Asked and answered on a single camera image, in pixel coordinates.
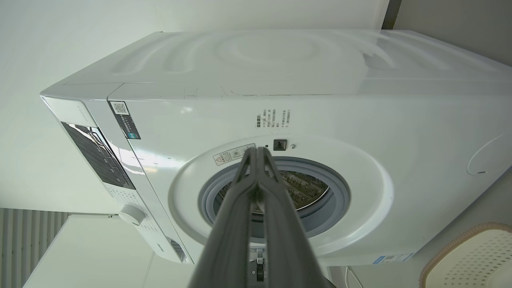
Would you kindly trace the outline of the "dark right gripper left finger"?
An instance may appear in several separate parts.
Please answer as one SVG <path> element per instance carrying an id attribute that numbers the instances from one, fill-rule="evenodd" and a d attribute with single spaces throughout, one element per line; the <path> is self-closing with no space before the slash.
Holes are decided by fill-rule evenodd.
<path id="1" fill-rule="evenodd" d="M 257 149 L 249 148 L 221 204 L 190 288 L 245 288 L 252 205 L 258 202 Z"/>

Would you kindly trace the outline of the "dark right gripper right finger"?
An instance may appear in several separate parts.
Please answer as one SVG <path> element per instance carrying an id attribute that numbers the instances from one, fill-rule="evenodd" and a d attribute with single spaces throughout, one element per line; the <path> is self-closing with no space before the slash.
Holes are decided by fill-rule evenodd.
<path id="1" fill-rule="evenodd" d="M 267 288 L 331 288 L 323 275 L 270 151 L 258 150 L 263 193 Z"/>

